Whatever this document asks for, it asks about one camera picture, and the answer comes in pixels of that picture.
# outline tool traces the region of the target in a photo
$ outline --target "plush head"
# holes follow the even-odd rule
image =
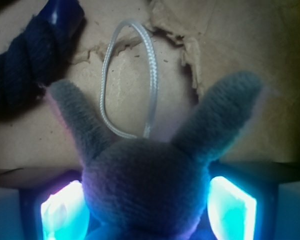
[[[233,144],[261,90],[254,74],[232,74],[206,92],[169,143],[111,143],[81,91],[53,83],[49,99],[73,136],[85,200],[102,223],[87,239],[189,239],[207,204],[208,166]]]

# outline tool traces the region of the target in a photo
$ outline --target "gray plush ear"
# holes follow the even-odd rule
[[[252,116],[261,90],[261,81],[250,72],[221,79],[206,92],[171,143],[196,161],[209,163],[218,159]]]
[[[74,138],[84,166],[110,145],[109,137],[78,87],[63,79],[48,88],[48,100],[56,107]]]

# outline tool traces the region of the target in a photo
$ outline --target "glowing light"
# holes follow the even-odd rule
[[[90,212],[82,184],[72,181],[41,204],[43,240],[84,239]]]
[[[219,240],[253,240],[257,201],[223,176],[210,182],[207,211]]]

